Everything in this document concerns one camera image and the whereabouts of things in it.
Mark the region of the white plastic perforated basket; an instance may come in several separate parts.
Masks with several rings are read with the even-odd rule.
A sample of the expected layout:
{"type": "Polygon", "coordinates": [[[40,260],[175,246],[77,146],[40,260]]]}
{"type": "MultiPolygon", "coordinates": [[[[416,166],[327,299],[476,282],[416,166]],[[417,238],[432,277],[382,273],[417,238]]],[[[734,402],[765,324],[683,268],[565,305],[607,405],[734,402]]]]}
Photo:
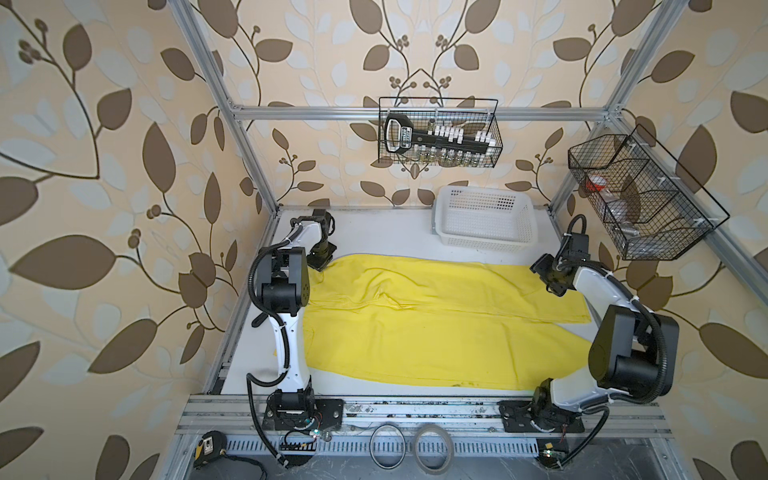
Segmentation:
{"type": "Polygon", "coordinates": [[[448,246],[515,253],[538,242],[534,206],[524,193],[449,185],[433,210],[433,229],[448,246]]]}

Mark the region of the yellow trousers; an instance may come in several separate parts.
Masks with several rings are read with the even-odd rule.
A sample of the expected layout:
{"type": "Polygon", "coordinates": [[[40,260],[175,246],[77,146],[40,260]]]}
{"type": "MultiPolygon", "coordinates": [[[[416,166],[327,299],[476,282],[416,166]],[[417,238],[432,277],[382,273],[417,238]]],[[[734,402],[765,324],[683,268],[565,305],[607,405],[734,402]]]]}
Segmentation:
{"type": "Polygon", "coordinates": [[[355,254],[310,275],[309,367],[416,387],[532,390],[587,364],[580,293],[527,267],[355,254]]]}

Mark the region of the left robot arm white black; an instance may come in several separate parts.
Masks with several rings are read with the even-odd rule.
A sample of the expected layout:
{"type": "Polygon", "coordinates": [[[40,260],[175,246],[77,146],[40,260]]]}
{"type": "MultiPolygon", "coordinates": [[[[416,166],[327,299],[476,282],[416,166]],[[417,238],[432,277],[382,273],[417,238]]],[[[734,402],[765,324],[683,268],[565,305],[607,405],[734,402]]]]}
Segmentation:
{"type": "Polygon", "coordinates": [[[255,386],[273,390],[265,415],[277,430],[307,430],[321,425],[322,414],[305,359],[302,321],[310,300],[310,272],[327,267],[336,251],[329,240],[335,219],[315,209],[291,219],[290,226],[283,240],[259,251],[247,276],[247,293],[258,311],[252,326],[271,323],[279,348],[278,376],[265,381],[248,373],[245,381],[249,397],[255,386]]]}

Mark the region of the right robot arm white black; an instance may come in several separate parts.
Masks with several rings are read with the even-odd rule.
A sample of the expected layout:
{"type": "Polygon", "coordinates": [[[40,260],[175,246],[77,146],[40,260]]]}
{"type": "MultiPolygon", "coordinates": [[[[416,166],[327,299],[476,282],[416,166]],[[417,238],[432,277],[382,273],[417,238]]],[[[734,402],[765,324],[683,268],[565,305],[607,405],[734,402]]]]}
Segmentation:
{"type": "Polygon", "coordinates": [[[558,252],[545,254],[531,271],[558,297],[583,295],[602,317],[587,365],[535,390],[531,422],[551,430],[614,400],[648,404],[672,389],[679,340],[678,323],[642,304],[610,269],[590,258],[586,217],[572,218],[558,252]]]}

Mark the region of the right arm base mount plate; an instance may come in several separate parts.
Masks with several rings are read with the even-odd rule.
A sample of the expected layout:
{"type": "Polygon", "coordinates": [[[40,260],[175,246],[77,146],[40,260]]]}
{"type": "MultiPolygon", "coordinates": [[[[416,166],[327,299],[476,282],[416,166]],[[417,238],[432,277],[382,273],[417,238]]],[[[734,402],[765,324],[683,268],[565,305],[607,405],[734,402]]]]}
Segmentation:
{"type": "Polygon", "coordinates": [[[498,409],[506,433],[585,432],[583,421],[577,412],[562,409],[548,402],[503,400],[498,403],[498,409]]]}

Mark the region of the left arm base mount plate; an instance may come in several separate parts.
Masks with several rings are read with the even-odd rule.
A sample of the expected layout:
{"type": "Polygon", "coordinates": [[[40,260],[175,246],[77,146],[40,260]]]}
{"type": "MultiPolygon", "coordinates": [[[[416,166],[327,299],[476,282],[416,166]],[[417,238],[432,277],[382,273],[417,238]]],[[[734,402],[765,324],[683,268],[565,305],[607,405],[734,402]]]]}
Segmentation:
{"type": "Polygon", "coordinates": [[[295,393],[279,393],[267,400],[263,425],[268,430],[338,430],[345,402],[339,398],[315,399],[295,393]]]}

